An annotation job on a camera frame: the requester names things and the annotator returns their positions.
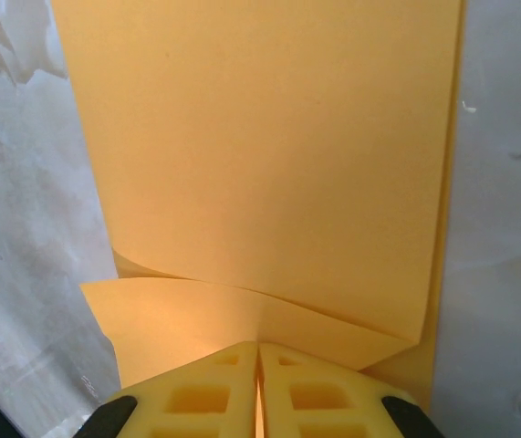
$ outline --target yellow paper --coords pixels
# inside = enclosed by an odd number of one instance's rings
[[[123,381],[253,333],[361,369],[424,330],[426,388],[462,0],[53,6],[119,272],[182,278],[86,286]],[[158,343],[161,308],[219,332]]]
[[[129,278],[82,288],[112,341],[123,387],[245,340],[288,345],[353,369],[413,345],[235,287]]]

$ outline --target folded paper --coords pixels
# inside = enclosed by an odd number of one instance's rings
[[[53,5],[119,271],[182,278],[90,286],[107,333],[128,289],[354,368],[420,340],[461,0]]]

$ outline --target gray surface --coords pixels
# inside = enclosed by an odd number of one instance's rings
[[[521,2],[467,25],[432,415],[521,437]],[[118,387],[77,286],[113,276],[47,3],[0,0],[0,405],[27,436],[71,436]]]

